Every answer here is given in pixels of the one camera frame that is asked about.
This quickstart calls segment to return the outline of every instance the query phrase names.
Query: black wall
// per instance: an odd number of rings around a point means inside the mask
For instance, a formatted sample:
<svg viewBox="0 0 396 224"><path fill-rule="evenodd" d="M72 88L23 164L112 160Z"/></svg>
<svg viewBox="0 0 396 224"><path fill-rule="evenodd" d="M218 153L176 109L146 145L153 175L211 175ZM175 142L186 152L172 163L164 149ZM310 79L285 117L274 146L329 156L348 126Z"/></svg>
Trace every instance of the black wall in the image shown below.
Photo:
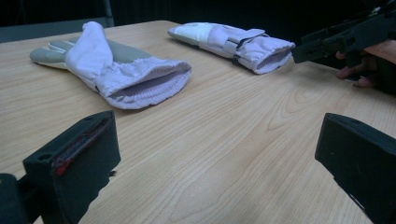
<svg viewBox="0 0 396 224"><path fill-rule="evenodd" d="M0 0L0 26L104 17L104 1ZM156 20L209 21L263 29L270 36L300 44L301 36L338 24L366 10L365 2L379 0L109 1L116 26Z"/></svg>

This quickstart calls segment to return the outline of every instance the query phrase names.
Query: hand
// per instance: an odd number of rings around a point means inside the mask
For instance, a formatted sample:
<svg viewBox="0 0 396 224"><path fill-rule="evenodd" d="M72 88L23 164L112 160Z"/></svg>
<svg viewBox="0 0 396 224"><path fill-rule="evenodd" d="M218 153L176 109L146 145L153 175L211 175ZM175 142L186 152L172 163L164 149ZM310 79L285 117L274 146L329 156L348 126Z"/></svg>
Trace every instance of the hand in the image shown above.
<svg viewBox="0 0 396 224"><path fill-rule="evenodd" d="M374 56L383 58L392 63L396 63L396 41L386 40L382 43L368 47L364 49L362 55L363 58L361 59L361 64L351 68L344 67L338 72L337 77L341 79L345 79L352 75L356 75L362 72L372 71L373 73L370 76L361 77L355 83L355 86L373 87L376 85L376 80L375 80L376 62ZM335 54L335 57L338 59L345 59L345 54L337 52Z"/></svg>

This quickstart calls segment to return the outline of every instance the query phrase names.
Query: gray glove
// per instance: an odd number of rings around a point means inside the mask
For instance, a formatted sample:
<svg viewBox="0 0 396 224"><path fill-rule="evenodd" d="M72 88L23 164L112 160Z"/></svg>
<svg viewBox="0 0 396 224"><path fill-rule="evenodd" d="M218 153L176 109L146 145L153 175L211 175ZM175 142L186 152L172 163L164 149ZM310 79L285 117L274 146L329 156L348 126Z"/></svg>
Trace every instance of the gray glove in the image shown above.
<svg viewBox="0 0 396 224"><path fill-rule="evenodd" d="M83 25L80 38L51 41L35 49L35 63L67 69L98 91L111 105L138 109L156 105L178 93L187 83L191 66L184 61L161 60L117 42L106 40L96 22Z"/></svg>

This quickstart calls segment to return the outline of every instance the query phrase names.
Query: wood grain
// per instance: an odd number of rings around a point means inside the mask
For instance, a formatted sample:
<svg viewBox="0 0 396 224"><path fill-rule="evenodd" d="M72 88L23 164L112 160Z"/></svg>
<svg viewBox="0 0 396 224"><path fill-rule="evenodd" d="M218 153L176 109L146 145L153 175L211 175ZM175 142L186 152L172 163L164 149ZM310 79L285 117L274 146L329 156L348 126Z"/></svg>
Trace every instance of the wood grain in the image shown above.
<svg viewBox="0 0 396 224"><path fill-rule="evenodd" d="M396 100L314 63L267 75L167 35L175 23L106 29L108 38L192 65L186 87L141 110L111 107L73 74L32 63L60 35L0 44L0 172L78 120L114 110L122 161L80 223L370 223L314 159L327 112L396 136Z"/></svg>

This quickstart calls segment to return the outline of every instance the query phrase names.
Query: white glove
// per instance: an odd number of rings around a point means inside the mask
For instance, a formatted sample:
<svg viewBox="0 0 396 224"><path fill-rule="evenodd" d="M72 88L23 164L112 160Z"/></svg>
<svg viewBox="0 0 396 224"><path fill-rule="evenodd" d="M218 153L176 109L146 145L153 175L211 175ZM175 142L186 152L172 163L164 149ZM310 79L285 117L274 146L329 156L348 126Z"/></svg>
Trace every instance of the white glove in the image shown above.
<svg viewBox="0 0 396 224"><path fill-rule="evenodd" d="M52 41L49 49L35 49L30 58L35 63L68 69L111 105L122 109L156 105L172 97L185 86L191 73L191 66L184 61L161 60L106 40L103 27L93 21L83 25L76 44L73 40Z"/></svg>
<svg viewBox="0 0 396 224"><path fill-rule="evenodd" d="M173 27L168 34L225 58L233 58L256 74L276 70L291 57L294 43L268 36L264 30L192 22Z"/></svg>

